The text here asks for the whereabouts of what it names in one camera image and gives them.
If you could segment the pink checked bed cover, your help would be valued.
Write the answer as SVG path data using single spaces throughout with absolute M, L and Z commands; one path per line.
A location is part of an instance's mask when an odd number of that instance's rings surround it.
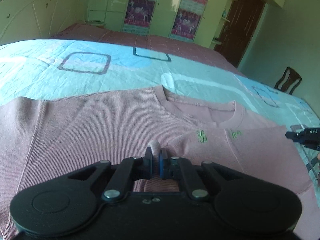
M 109 29 L 92 26 L 89 24 L 75 23 L 68 28 L 51 36 L 54 39 L 82 40 L 137 48 L 149 49 L 157 52 L 179 56 L 185 59 L 204 63 L 234 74 L 243 76 L 235 66 L 229 63 L 224 56 L 217 51 L 157 35 L 140 36 L 135 34 L 112 31 Z

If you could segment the lower left wardrobe poster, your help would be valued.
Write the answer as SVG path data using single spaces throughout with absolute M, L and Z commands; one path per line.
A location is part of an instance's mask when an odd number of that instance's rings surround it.
M 151 22 L 155 1 L 129 0 L 124 24 L 148 28 Z

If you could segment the light blue patterned bedsheet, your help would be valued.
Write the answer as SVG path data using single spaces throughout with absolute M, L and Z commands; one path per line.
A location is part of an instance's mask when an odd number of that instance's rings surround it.
M 29 40 L 1 46 L 1 106 L 19 97 L 52 101 L 157 86 L 205 102 L 235 101 L 286 131 L 319 125 L 317 115 L 299 98 L 167 53 L 76 40 Z M 319 207 L 319 186 L 312 172 L 317 153 L 294 145 L 313 182 Z

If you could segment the pink long-sleeve sweatshirt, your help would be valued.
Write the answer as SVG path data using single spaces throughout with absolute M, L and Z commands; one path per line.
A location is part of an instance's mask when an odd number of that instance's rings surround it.
M 199 165 L 213 161 L 296 193 L 295 228 L 319 239 L 319 207 L 286 128 L 239 103 L 179 96 L 162 86 L 1 106 L 1 238 L 17 235 L 9 206 L 19 191 L 101 160 L 113 164 L 150 146 Z

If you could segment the stack of papers by wardrobe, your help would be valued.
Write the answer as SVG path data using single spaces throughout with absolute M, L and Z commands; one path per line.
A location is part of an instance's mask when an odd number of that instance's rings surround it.
M 105 24 L 103 21 L 100 20 L 91 20 L 91 21 L 86 21 L 85 22 L 87 25 L 95 26 L 98 28 L 104 28 Z

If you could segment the cream wooden headboard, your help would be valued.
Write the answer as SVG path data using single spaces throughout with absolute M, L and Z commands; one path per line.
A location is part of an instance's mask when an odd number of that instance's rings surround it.
M 88 0 L 1 0 L 1 44 L 49 38 L 87 19 Z

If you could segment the lower right wardrobe poster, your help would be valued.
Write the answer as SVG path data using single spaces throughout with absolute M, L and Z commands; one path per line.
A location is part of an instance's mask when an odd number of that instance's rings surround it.
M 179 9 L 170 33 L 170 38 L 184 42 L 193 42 L 199 21 L 200 15 Z

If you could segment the dark brown wooden door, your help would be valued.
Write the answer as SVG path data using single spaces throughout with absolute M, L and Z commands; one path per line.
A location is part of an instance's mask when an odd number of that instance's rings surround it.
M 231 3 L 215 50 L 238 67 L 263 12 L 263 0 L 236 0 Z

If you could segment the cream corner shelf unit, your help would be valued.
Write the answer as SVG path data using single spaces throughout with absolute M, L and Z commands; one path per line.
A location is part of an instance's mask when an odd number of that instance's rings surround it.
M 222 42 L 221 42 L 222 38 L 220 38 L 220 35 L 221 35 L 221 33 L 223 33 L 223 28 L 224 28 L 225 23 L 230 22 L 230 20 L 228 19 L 228 14 L 229 14 L 229 11 L 230 11 L 232 4 L 237 1 L 238 0 L 227 0 L 225 8 L 221 14 L 221 19 L 220 19 L 220 22 L 217 26 L 217 30 L 214 34 L 212 43 L 210 45 L 210 49 L 214 50 L 215 47 L 222 44 Z

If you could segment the dark wooden chair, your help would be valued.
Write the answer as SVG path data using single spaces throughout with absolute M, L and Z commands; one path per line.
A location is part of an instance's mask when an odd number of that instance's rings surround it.
M 301 82 L 302 77 L 293 68 L 287 67 L 282 77 L 276 82 L 274 89 L 292 95 Z

